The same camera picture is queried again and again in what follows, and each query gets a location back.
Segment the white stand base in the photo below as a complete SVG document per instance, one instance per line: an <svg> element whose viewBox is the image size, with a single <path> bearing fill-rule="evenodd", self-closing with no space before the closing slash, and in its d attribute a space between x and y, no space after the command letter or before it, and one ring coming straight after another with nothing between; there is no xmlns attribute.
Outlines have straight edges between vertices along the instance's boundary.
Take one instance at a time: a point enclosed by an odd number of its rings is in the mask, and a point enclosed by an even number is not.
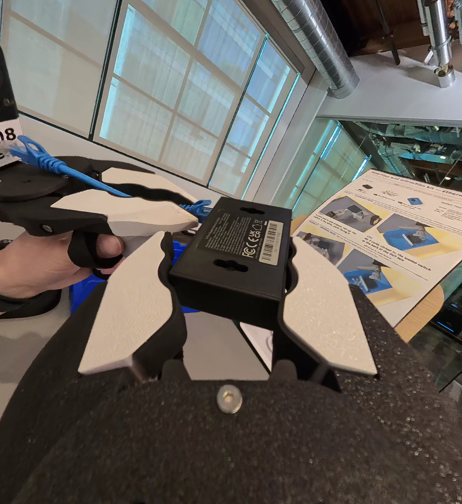
<svg viewBox="0 0 462 504"><path fill-rule="evenodd" d="M271 372L273 365L273 331L246 323L239 323L239 327L266 370Z"/></svg>

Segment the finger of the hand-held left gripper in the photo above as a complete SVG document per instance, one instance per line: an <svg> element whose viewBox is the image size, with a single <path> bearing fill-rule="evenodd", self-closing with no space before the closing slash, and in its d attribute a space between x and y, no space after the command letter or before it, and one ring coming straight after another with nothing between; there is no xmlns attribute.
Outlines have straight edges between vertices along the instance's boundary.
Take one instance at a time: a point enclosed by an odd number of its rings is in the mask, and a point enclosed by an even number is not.
<svg viewBox="0 0 462 504"><path fill-rule="evenodd" d="M159 231L193 229L198 219L171 201L123 198L100 190L86 190L65 196L52 208L101 214L115 236L152 236Z"/></svg>
<svg viewBox="0 0 462 504"><path fill-rule="evenodd" d="M135 198L169 201L177 205L191 205L198 201L170 180L155 173L111 167L101 173L101 181Z"/></svg>

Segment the black wristband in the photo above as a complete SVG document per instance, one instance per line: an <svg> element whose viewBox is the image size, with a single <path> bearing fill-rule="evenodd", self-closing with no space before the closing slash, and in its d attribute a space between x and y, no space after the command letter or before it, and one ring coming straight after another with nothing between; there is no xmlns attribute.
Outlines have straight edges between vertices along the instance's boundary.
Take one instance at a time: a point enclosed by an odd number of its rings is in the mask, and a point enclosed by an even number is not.
<svg viewBox="0 0 462 504"><path fill-rule="evenodd" d="M13 240L0 241L0 250ZM58 303L60 290L45 291L31 298L15 299L0 295L0 318L23 318L50 310Z"/></svg>

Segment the blue plastic bin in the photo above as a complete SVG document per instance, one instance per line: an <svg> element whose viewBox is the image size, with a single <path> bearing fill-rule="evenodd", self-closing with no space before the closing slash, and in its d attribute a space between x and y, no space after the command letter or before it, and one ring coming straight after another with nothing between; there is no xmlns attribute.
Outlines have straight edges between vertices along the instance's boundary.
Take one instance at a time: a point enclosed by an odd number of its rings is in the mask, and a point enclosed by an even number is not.
<svg viewBox="0 0 462 504"><path fill-rule="evenodd" d="M180 258L188 244L192 239L192 235L188 232L179 232L173 234L173 249L174 257L172 260L172 265L174 265ZM86 298L92 293L94 288L107 280L107 275L102 273L100 270L98 274L91 274L88 278L80 281L69 288L69 298L70 298L70 314L76 312L76 310L81 306L81 304L86 300Z"/></svg>

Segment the printed instruction poster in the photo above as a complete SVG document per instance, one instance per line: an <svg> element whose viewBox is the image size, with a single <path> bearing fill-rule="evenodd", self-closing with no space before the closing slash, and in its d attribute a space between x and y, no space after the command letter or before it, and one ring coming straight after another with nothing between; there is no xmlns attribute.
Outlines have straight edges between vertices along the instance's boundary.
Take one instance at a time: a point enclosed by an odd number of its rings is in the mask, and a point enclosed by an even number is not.
<svg viewBox="0 0 462 504"><path fill-rule="evenodd" d="M462 262L462 192L370 169L292 235L395 327Z"/></svg>

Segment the black network switch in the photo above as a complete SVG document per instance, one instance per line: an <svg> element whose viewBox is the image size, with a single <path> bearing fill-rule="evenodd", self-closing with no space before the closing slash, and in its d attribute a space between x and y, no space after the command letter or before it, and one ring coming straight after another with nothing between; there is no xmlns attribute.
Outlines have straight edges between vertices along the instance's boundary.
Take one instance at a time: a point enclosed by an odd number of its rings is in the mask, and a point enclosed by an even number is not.
<svg viewBox="0 0 462 504"><path fill-rule="evenodd" d="M182 306L274 330L292 212L222 197L169 273Z"/></svg>

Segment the person's left hand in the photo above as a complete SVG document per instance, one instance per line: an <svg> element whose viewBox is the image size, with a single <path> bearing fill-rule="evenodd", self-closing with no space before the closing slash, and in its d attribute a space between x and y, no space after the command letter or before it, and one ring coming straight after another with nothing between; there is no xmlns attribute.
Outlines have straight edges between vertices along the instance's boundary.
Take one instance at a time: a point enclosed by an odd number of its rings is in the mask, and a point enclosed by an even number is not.
<svg viewBox="0 0 462 504"><path fill-rule="evenodd" d="M72 232L49 237L23 233L0 250L0 295L31 298L76 284L92 274L68 255Z"/></svg>

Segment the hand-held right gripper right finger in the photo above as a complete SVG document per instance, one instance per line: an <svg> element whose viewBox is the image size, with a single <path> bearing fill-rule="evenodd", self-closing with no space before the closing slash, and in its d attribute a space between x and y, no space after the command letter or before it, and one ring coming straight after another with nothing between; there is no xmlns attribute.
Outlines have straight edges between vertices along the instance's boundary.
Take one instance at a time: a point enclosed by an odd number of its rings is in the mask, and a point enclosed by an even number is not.
<svg viewBox="0 0 462 504"><path fill-rule="evenodd" d="M272 370L290 361L300 380L336 372L378 375L347 280L300 237L290 239L288 280L272 336Z"/></svg>

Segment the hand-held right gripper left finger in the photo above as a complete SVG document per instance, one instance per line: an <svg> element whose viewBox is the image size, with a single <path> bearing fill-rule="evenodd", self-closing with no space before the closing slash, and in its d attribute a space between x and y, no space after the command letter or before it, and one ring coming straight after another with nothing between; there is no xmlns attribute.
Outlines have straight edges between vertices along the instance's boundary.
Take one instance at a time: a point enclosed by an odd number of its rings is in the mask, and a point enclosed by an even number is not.
<svg viewBox="0 0 462 504"><path fill-rule="evenodd" d="M188 331L168 280L172 236L158 232L111 275L78 368L81 375L116 369L137 379L157 379L183 350Z"/></svg>

